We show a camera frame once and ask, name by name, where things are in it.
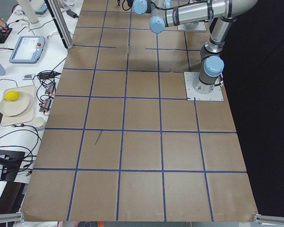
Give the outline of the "person's hand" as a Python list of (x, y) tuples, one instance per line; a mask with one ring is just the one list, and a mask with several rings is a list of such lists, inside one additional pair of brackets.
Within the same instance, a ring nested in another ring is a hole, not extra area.
[(7, 26), (6, 22), (3, 20), (0, 20), (0, 27), (6, 27), (6, 26)]

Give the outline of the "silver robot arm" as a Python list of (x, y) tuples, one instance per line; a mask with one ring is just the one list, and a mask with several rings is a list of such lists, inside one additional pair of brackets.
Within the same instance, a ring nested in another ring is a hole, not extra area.
[(159, 34), (166, 27), (186, 25), (216, 19), (210, 38), (201, 48), (202, 69), (193, 81), (193, 89), (203, 95), (210, 94), (222, 75), (224, 62), (220, 54), (226, 35), (237, 16), (252, 9), (255, 0), (190, 0), (184, 5), (171, 7), (169, 0), (129, 0), (128, 7), (138, 15), (150, 14), (150, 30)]

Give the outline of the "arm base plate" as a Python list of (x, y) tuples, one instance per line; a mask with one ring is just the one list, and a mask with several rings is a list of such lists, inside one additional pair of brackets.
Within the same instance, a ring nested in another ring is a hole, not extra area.
[(188, 32), (206, 32), (205, 22), (191, 22), (186, 24), (178, 25), (178, 31)]
[(206, 85), (199, 80), (199, 72), (184, 72), (186, 99), (190, 101), (223, 101), (221, 86)]

